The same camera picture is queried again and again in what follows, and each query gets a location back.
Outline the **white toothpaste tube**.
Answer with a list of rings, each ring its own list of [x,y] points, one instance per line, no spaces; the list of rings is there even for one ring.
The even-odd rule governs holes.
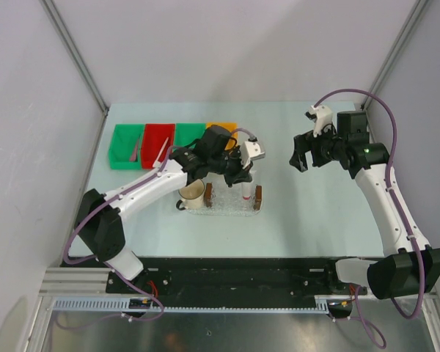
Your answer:
[[[252,196],[252,182],[245,182],[241,184],[241,194],[244,200],[248,200]]]

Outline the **clear holder with brown ends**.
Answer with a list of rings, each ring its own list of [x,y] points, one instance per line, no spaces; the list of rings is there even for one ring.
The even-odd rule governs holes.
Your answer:
[[[217,213],[258,212],[263,205],[263,187],[252,183],[252,196],[244,200],[241,194],[241,183],[228,187],[223,183],[210,181],[206,185],[205,205]]]

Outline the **cream enamel mug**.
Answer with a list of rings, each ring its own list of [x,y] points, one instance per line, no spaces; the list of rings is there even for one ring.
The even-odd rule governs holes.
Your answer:
[[[205,184],[195,180],[178,191],[180,196],[175,207],[178,210],[199,210],[204,205]]]

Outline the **white pink toothbrush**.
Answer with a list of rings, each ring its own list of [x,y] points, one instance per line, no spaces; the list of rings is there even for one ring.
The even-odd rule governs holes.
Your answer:
[[[169,147],[169,137],[166,137],[164,140],[164,143],[161,146],[161,149],[158,151],[158,155],[155,158],[155,161],[153,162],[154,169],[159,168],[162,165],[162,163],[164,162],[168,147]]]

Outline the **pink toothpaste tube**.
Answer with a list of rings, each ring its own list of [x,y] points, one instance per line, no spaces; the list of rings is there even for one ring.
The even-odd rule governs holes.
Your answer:
[[[139,136],[139,138],[136,141],[136,144],[133,148],[133,151],[131,153],[131,156],[129,158],[130,162],[137,162],[139,159],[139,150],[142,144],[142,136]]]

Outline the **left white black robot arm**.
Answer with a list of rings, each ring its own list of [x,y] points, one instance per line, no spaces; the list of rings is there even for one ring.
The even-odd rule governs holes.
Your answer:
[[[232,132],[212,125],[203,135],[183,147],[170,146],[165,159],[154,168],[112,191],[87,191],[79,206],[72,237],[79,237],[91,256],[122,276],[122,285],[132,293],[146,288],[147,275],[141,260],[125,241],[123,224],[128,217],[167,194],[190,186],[213,173],[227,186],[250,183],[253,162],[265,150],[254,134],[228,148]]]

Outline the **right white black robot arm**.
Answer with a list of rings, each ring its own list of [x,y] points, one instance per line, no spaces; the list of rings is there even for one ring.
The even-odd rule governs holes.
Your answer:
[[[379,299],[430,292],[440,277],[440,249],[434,249],[408,211],[389,165],[384,144],[372,143],[363,111],[334,114],[327,106],[306,112],[314,128],[294,137],[291,166],[300,172],[337,161],[364,194],[378,227],[384,258],[340,259],[323,276],[324,287],[341,294],[351,284],[368,287]]]

